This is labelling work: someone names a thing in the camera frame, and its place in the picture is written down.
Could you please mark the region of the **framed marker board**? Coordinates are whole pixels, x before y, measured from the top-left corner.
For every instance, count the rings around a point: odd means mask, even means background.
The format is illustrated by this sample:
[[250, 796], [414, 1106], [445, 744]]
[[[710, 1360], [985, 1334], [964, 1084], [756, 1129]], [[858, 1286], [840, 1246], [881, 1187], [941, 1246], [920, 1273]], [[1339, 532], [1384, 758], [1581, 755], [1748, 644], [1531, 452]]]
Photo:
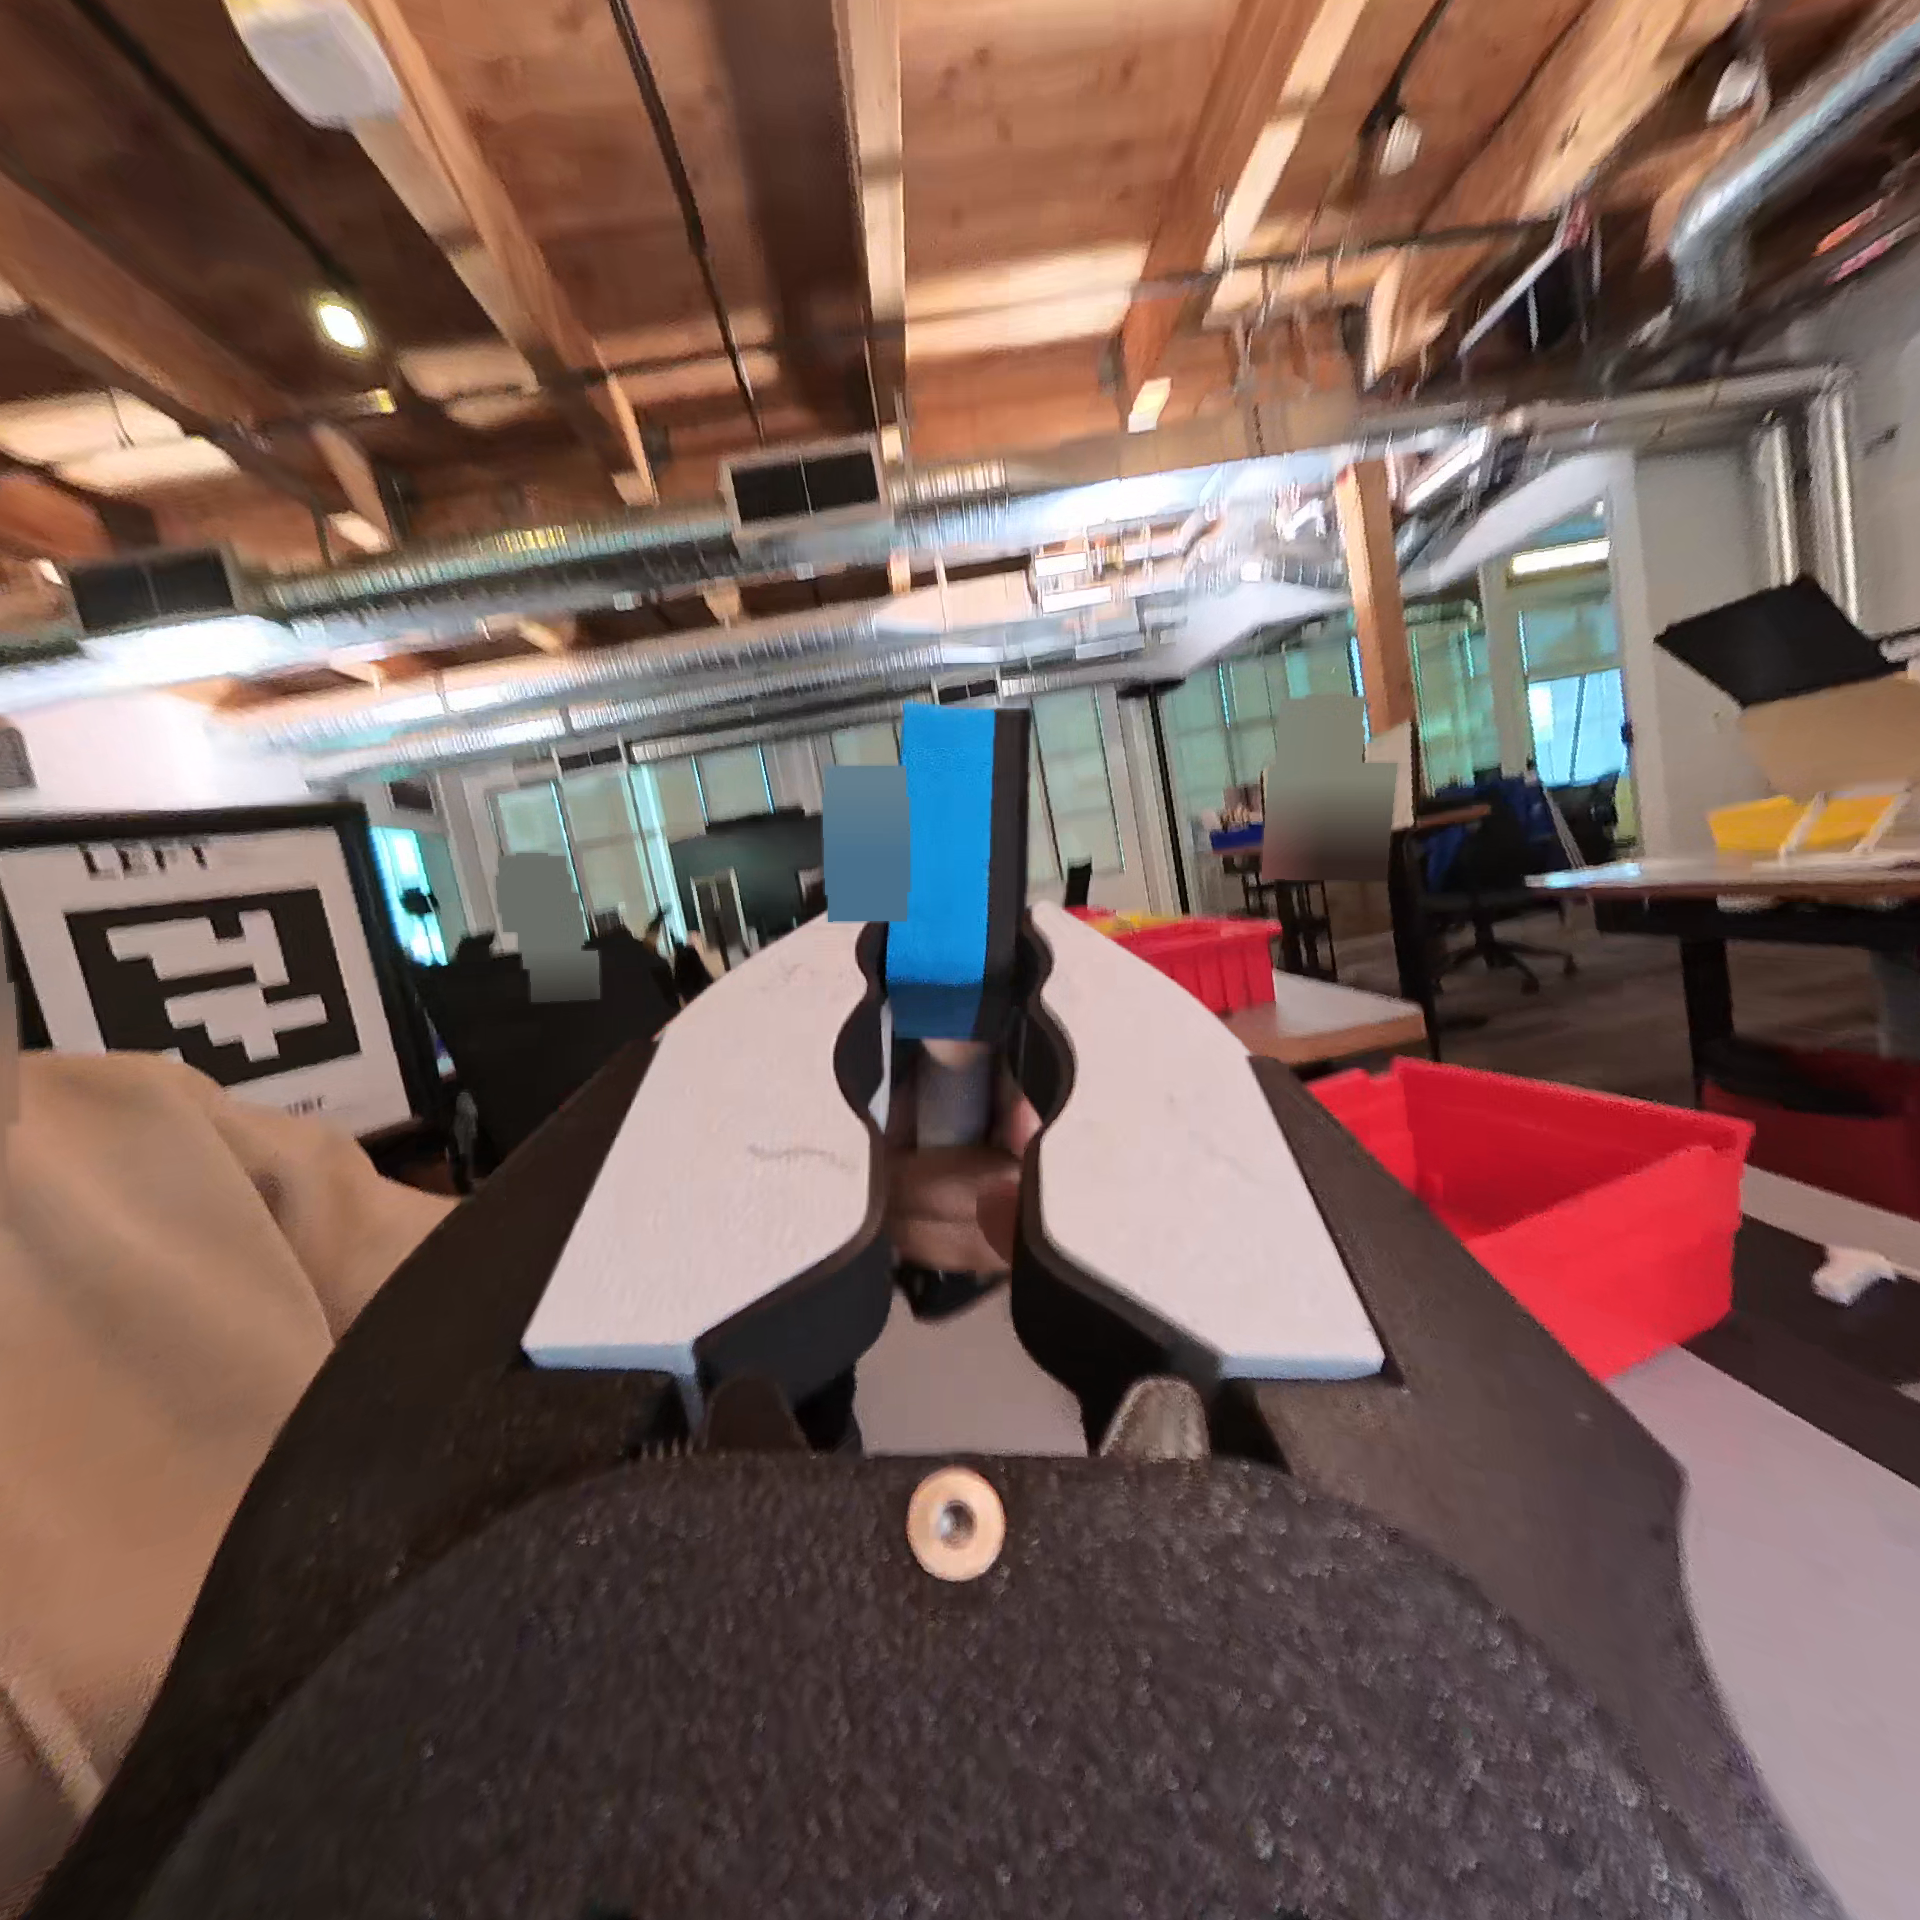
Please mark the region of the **framed marker board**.
[[432, 1119], [357, 802], [12, 816], [2, 914], [22, 1050], [169, 1058], [358, 1143]]

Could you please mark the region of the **red plastic bin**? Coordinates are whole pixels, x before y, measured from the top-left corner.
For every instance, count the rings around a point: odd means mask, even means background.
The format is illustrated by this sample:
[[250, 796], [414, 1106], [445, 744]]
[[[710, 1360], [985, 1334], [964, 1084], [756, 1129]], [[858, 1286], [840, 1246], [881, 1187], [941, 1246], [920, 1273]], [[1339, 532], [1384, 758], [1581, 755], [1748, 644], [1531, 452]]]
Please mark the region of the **red plastic bin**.
[[1309, 1094], [1598, 1380], [1732, 1312], [1747, 1120], [1426, 1062]]

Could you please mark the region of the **wooden post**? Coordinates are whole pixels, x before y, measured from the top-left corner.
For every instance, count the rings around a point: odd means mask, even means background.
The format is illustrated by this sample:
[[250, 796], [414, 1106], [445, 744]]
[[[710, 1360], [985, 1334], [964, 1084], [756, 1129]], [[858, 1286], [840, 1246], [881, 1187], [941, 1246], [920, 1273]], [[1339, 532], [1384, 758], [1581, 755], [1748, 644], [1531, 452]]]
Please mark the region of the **wooden post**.
[[1341, 466], [1334, 515], [1361, 650], [1361, 694], [1374, 737], [1417, 723], [1395, 504], [1384, 458]]

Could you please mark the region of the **cardboard box with black flap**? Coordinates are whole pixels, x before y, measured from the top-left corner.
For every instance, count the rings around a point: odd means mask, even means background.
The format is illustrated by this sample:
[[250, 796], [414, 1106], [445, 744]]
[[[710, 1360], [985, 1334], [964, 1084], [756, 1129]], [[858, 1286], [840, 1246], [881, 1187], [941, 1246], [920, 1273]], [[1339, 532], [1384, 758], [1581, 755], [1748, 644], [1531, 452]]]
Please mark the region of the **cardboard box with black flap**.
[[1915, 675], [1889, 660], [1812, 579], [1678, 619], [1654, 644], [1732, 704], [1736, 732], [1764, 780], [1755, 800], [1907, 790], [1907, 811], [1878, 852], [1915, 852]]

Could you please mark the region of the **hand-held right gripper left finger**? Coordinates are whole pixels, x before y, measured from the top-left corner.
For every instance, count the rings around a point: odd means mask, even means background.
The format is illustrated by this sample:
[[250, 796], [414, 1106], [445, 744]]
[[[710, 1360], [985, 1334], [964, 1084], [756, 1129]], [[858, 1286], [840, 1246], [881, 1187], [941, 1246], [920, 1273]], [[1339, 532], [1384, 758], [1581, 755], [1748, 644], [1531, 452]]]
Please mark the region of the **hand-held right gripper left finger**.
[[522, 1335], [529, 1363], [854, 1371], [891, 1296], [881, 947], [814, 920], [673, 1018]]

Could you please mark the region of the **red storage tub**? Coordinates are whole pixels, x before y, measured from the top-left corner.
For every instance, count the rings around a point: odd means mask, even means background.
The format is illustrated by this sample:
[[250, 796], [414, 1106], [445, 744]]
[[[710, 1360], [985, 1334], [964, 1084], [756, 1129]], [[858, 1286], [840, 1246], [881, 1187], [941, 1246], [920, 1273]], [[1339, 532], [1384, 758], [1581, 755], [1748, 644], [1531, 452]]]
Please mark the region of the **red storage tub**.
[[1717, 1043], [1702, 1062], [1700, 1105], [1752, 1129], [1752, 1169], [1886, 1212], [1915, 1212], [1915, 1063], [1753, 1040]]

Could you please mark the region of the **black office chair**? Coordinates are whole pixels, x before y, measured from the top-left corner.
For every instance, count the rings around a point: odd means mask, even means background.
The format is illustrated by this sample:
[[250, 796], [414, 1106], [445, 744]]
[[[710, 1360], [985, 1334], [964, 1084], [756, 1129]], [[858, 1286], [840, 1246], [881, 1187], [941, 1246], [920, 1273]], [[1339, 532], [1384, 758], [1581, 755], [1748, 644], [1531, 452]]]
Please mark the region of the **black office chair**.
[[1489, 975], [1510, 971], [1524, 994], [1539, 994], [1537, 963], [1556, 966], [1572, 978], [1570, 948], [1516, 942], [1500, 931], [1539, 914], [1568, 920], [1556, 899], [1530, 889], [1539, 875], [1570, 872], [1568, 840], [1541, 780], [1534, 774], [1497, 775], [1445, 800], [1450, 818], [1426, 835], [1421, 852], [1430, 984], [1441, 987], [1478, 966]]

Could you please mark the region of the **wooden desk with black legs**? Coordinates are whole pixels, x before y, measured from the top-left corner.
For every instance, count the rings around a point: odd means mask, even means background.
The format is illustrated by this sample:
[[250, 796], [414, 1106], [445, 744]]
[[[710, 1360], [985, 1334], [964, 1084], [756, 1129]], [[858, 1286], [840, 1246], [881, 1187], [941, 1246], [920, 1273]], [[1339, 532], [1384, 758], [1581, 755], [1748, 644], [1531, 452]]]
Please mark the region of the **wooden desk with black legs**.
[[1539, 896], [1590, 903], [1601, 934], [1674, 942], [1693, 1094], [1737, 1034], [1729, 945], [1915, 953], [1917, 856], [1680, 856], [1534, 874]]

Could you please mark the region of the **person's left forearm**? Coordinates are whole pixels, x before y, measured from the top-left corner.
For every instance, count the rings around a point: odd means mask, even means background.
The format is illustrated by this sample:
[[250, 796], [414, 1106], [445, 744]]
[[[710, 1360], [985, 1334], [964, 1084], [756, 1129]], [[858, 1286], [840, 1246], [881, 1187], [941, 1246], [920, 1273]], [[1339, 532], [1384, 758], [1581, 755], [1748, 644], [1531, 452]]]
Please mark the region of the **person's left forearm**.
[[280, 1430], [453, 1212], [150, 1055], [26, 1055], [5, 1105], [2, 1899], [144, 1721]]

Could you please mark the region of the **ceiling air vent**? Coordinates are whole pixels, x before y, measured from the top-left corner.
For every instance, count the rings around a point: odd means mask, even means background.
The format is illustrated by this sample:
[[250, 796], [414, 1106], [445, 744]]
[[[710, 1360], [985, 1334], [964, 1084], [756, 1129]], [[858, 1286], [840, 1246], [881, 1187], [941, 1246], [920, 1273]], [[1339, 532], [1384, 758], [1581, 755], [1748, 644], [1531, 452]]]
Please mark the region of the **ceiling air vent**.
[[760, 448], [725, 459], [721, 495], [738, 539], [792, 535], [817, 521], [889, 521], [894, 500], [876, 438]]

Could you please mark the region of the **yellow small bin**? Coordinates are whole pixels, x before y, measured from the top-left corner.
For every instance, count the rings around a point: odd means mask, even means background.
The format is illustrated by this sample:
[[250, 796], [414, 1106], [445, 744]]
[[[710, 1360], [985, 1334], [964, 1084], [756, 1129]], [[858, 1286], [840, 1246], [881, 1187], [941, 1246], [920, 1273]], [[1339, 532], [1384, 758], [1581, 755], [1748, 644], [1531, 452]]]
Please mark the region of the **yellow small bin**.
[[1722, 856], [1771, 867], [1877, 857], [1908, 799], [1907, 790], [1865, 790], [1717, 807], [1713, 844]]

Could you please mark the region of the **person's left hand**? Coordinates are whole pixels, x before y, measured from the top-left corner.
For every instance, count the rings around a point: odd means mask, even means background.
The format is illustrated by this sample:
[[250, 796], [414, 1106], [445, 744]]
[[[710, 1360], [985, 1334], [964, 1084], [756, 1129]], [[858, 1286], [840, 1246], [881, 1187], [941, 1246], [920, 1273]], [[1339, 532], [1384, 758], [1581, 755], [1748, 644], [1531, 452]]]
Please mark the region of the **person's left hand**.
[[1010, 1084], [978, 1143], [921, 1143], [909, 1105], [886, 1128], [884, 1231], [898, 1259], [937, 1273], [995, 1281], [1010, 1271], [1024, 1153], [1041, 1131]]

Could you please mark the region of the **blue sponge with black side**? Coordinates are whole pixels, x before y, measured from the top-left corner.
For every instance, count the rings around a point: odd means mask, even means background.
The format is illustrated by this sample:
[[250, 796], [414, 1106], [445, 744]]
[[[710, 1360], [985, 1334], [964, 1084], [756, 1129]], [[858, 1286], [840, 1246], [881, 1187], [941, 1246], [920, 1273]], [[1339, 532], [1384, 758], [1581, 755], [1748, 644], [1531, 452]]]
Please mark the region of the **blue sponge with black side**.
[[1020, 977], [1029, 713], [904, 711], [909, 886], [884, 948], [898, 1040], [997, 1043]]

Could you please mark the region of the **black-legged standing desk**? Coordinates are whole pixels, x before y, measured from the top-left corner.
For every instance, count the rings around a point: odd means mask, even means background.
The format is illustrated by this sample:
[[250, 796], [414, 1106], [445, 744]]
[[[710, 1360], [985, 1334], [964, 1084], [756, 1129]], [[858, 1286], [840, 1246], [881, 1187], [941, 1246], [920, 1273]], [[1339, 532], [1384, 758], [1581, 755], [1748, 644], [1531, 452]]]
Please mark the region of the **black-legged standing desk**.
[[1424, 889], [1426, 848], [1433, 836], [1478, 826], [1486, 816], [1483, 802], [1419, 807], [1408, 826], [1389, 828], [1381, 859], [1313, 856], [1288, 847], [1269, 856], [1265, 826], [1250, 815], [1233, 826], [1204, 816], [1200, 848], [1238, 882], [1250, 918], [1281, 927], [1282, 970], [1329, 984], [1339, 984], [1331, 887], [1384, 886], [1400, 980], [1421, 994], [1435, 937]]

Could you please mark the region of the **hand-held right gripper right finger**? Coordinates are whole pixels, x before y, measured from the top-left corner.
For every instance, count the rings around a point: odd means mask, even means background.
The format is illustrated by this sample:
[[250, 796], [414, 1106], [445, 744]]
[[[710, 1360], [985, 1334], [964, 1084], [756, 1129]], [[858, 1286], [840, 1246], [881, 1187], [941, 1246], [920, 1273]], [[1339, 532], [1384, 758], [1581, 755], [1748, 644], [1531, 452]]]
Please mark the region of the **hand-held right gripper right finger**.
[[1376, 1379], [1386, 1348], [1259, 1080], [1198, 996], [1029, 912], [1014, 1331], [1057, 1379]]

